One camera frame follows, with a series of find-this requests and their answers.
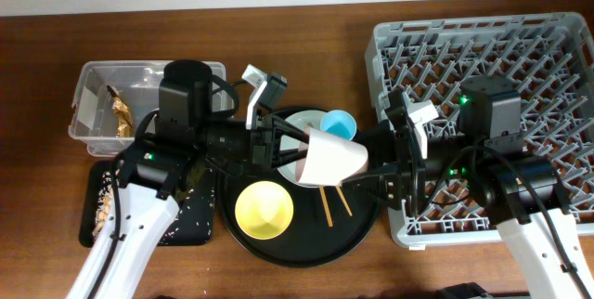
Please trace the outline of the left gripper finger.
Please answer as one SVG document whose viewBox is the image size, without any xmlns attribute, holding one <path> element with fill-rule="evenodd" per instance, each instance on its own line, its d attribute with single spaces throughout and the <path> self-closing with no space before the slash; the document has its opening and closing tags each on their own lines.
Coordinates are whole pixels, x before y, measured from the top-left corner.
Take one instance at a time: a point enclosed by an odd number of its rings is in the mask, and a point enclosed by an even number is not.
<svg viewBox="0 0 594 299">
<path fill-rule="evenodd" d="M 309 135 L 307 135 L 304 130 L 301 130 L 293 124 L 286 122 L 277 115 L 272 116 L 272 126 L 273 130 L 276 133 L 279 133 L 282 137 L 291 137 L 305 144 L 309 143 Z"/>
<path fill-rule="evenodd" d="M 285 149 L 281 150 L 276 157 L 276 168 L 282 167 L 284 165 L 295 163 L 297 161 L 303 160 L 307 156 L 306 149 Z"/>
</svg>

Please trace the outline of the blue cup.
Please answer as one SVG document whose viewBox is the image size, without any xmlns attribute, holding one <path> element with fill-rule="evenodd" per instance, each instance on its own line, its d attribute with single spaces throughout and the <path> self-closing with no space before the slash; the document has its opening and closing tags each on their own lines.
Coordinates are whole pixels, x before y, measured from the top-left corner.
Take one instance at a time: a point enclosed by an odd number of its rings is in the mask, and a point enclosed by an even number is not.
<svg viewBox="0 0 594 299">
<path fill-rule="evenodd" d="M 352 140 L 357 132 L 357 123 L 349 112 L 331 110 L 322 117 L 320 129 L 336 137 Z"/>
</svg>

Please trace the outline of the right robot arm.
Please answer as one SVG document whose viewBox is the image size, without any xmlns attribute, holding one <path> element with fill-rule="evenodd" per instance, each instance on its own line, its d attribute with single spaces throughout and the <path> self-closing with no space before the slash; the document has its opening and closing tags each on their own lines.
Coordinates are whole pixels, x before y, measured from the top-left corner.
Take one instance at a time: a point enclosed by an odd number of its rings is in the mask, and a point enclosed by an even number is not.
<svg viewBox="0 0 594 299">
<path fill-rule="evenodd" d="M 485 213 L 519 264 L 534 298 L 590 298 L 593 277 L 580 246 L 569 193 L 547 158 L 523 151 L 521 96 L 512 81 L 473 77 L 460 85 L 461 136 L 415 136 L 407 96 L 388 96 L 387 118 L 362 140 L 369 169 L 342 188 L 419 215 L 451 179 Z"/>
</svg>

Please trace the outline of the pink cup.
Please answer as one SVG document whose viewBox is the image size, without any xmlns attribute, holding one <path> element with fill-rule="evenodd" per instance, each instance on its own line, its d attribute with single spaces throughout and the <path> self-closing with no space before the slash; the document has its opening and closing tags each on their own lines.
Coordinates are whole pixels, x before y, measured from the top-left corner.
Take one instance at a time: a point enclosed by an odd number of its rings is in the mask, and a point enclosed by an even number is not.
<svg viewBox="0 0 594 299">
<path fill-rule="evenodd" d="M 340 186 L 343 180 L 365 173 L 368 169 L 368 150 L 354 141 L 305 128 L 307 142 L 298 150 L 306 156 L 296 162 L 296 182 L 311 186 Z"/>
</svg>

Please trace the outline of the wooden chopstick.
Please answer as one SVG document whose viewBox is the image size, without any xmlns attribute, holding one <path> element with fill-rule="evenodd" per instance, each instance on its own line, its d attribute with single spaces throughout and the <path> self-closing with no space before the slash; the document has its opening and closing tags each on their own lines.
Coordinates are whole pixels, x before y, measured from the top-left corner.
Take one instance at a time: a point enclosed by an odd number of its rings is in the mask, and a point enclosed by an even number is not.
<svg viewBox="0 0 594 299">
<path fill-rule="evenodd" d="M 344 206 L 347 214 L 349 216 L 353 216 L 353 213 L 352 213 L 352 210 L 350 208 L 350 205 L 349 205 L 348 201 L 346 200 L 346 198 L 344 196 L 344 193 L 342 191 L 342 187 L 341 186 L 335 186 L 335 188 L 337 190 L 337 193 L 338 193 L 338 195 L 339 195 L 339 197 L 340 197 L 340 199 L 342 201 L 342 205 Z"/>
<path fill-rule="evenodd" d="M 324 209 L 324 213 L 328 222 L 328 226 L 330 228 L 333 227 L 333 220 L 331 217 L 331 213 L 329 210 L 329 204 L 328 204 L 328 199 L 326 196 L 326 192 L 325 192 L 325 187 L 324 186 L 319 186 L 319 193 L 320 193 L 320 197 L 321 197 L 321 201 L 322 201 L 322 205 L 323 205 L 323 209 Z"/>
</svg>

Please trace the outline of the gold snack wrapper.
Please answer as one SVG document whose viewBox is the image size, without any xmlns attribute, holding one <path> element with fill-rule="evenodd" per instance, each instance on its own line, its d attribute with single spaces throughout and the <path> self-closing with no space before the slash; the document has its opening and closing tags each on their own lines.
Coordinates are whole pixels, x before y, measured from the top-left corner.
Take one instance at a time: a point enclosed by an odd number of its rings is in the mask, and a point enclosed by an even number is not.
<svg viewBox="0 0 594 299">
<path fill-rule="evenodd" d="M 134 120 L 130 109 L 114 87 L 108 85 L 107 89 L 113 99 L 112 112 L 118 119 L 116 137 L 131 137 L 134 132 Z"/>
</svg>

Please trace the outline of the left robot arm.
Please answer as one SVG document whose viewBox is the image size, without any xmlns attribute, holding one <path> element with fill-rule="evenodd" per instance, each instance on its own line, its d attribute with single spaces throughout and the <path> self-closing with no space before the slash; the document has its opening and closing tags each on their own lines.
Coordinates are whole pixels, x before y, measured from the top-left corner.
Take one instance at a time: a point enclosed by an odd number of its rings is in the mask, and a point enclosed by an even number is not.
<svg viewBox="0 0 594 299">
<path fill-rule="evenodd" d="M 244 176 L 305 157 L 303 150 L 279 147 L 282 137 L 308 139 L 272 112 L 287 79 L 252 65 L 241 78 L 254 88 L 244 121 L 235 119 L 235 108 L 213 110 L 215 93 L 224 91 L 233 101 L 239 95 L 209 65 L 192 59 L 165 65 L 158 109 L 143 118 L 132 144 L 111 162 L 110 211 L 70 298 L 132 297 L 189 190 L 207 174 Z"/>
</svg>

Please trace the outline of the yellow bowl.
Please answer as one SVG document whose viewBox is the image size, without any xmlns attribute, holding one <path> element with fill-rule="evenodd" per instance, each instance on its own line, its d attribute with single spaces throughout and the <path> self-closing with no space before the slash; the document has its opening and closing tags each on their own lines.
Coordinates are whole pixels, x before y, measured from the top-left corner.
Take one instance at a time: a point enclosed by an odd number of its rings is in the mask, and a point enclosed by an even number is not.
<svg viewBox="0 0 594 299">
<path fill-rule="evenodd" d="M 289 227 L 293 212 L 291 195 L 284 187 L 272 181 L 258 181 L 239 194 L 234 216 L 244 234 L 266 241 Z"/>
</svg>

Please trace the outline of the grey plate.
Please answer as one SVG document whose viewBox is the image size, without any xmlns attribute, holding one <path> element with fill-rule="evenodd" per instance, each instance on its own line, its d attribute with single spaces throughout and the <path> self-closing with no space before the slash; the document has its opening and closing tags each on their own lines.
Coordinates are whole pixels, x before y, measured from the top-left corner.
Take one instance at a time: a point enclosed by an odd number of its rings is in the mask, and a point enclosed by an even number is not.
<svg viewBox="0 0 594 299">
<path fill-rule="evenodd" d="M 294 125 L 295 127 L 301 129 L 302 131 L 308 126 L 311 125 L 315 129 L 320 129 L 321 120 L 324 117 L 326 112 L 324 110 L 298 110 L 297 112 L 288 115 L 285 120 L 289 123 Z M 293 150 L 297 149 L 300 146 L 301 142 L 295 138 L 284 136 L 281 138 L 280 141 L 280 149 L 281 150 Z M 302 184 L 296 180 L 295 171 L 296 171 L 296 163 L 291 162 L 286 164 L 280 168 L 278 168 L 279 173 L 291 183 L 308 189 L 316 189 L 316 185 L 311 184 Z"/>
</svg>

